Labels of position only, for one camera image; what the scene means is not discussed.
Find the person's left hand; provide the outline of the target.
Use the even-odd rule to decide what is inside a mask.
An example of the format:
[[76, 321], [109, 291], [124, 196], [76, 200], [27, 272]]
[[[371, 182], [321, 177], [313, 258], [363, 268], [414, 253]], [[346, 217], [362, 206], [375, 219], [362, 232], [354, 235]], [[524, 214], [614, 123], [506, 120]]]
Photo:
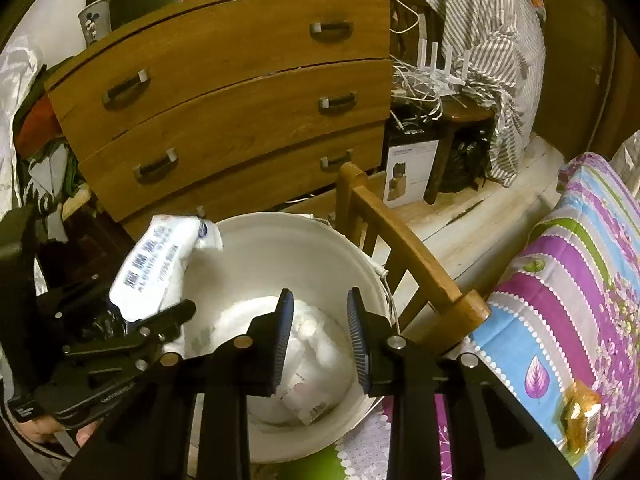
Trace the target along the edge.
[[[90, 422], [89, 425], [76, 431], [75, 442], [81, 448], [102, 424], [102, 419]], [[51, 416], [36, 417], [28, 422], [18, 422], [17, 431], [32, 443], [45, 444], [56, 440], [55, 435], [65, 428]]]

